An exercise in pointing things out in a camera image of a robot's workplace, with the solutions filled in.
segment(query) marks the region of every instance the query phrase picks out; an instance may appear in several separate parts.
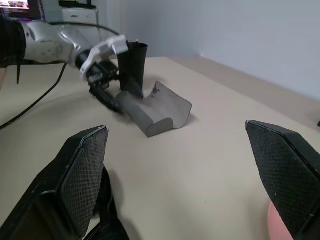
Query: black cup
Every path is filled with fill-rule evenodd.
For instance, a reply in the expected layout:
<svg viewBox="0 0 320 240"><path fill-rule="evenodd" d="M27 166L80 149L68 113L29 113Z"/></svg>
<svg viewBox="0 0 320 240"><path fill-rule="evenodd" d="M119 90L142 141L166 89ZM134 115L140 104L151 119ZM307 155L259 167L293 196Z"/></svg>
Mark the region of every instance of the black cup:
<svg viewBox="0 0 320 240"><path fill-rule="evenodd" d="M140 42L128 42L127 45L128 52L118 55L121 91L126 91L130 77L142 90L148 45Z"/></svg>

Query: pink object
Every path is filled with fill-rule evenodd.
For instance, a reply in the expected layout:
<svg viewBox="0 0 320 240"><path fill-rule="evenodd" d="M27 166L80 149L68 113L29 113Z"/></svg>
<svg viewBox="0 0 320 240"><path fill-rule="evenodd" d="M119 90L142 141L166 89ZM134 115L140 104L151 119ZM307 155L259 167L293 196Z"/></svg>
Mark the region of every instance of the pink object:
<svg viewBox="0 0 320 240"><path fill-rule="evenodd" d="M293 240L272 202L268 210L268 228L270 240Z"/></svg>

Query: black cable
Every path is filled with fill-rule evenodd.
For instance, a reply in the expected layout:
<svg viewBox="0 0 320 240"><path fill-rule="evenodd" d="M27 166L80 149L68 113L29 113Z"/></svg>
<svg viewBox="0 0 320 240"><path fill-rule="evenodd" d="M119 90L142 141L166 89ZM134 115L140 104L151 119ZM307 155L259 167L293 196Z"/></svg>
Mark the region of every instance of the black cable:
<svg viewBox="0 0 320 240"><path fill-rule="evenodd" d="M80 23L80 22L72 22L72 21L54 21L54 22L48 22L50 25L65 25L65 24L69 24L69 25L75 25L75 26L84 26L84 27L95 27L98 29L104 29L110 33L113 33L114 35L119 36L120 33L118 33L117 31L108 28L106 26L102 26L102 25L98 25L98 24L90 24L90 23Z"/></svg>
<svg viewBox="0 0 320 240"><path fill-rule="evenodd" d="M23 112L21 112L19 115L17 115L16 117L12 118L10 121L6 122L5 124L0 126L0 130L8 127L10 124L14 123L15 121L17 121L19 118L21 118L23 115L25 115L27 112L29 112L37 103L39 103L45 96L47 96L57 85L58 83L60 83L61 78L65 72L67 64L65 63L62 67L62 70L60 72L60 75L57 79L57 81L55 82L55 84L48 90L45 92L45 94L43 94L37 101L35 101L34 103L32 103L26 110L24 110Z"/></svg>

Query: table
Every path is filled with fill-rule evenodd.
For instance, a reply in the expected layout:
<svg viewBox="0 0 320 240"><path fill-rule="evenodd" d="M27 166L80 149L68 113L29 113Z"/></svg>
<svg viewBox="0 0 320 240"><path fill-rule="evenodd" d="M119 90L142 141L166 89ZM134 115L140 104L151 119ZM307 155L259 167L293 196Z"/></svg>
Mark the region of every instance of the table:
<svg viewBox="0 0 320 240"><path fill-rule="evenodd" d="M62 65L8 68L0 123L20 113ZM146 61L144 92L156 81L193 104L187 125L147 138L89 94L76 69L30 113L0 131L0 224L70 136L108 125L105 166L121 221L133 240L266 240L269 198L245 131L246 120L299 132L320 150L319 132L168 58ZM110 91L119 92L119 83Z"/></svg>

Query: gray foam object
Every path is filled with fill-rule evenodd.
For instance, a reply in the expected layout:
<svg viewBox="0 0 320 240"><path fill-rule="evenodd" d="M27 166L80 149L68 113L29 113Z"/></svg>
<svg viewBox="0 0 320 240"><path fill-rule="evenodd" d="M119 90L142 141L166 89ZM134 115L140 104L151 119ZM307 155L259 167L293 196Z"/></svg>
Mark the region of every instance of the gray foam object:
<svg viewBox="0 0 320 240"><path fill-rule="evenodd" d="M123 111L151 138L171 129L182 128L191 112L192 104L156 82L152 93L145 99L137 99L127 92L116 96Z"/></svg>

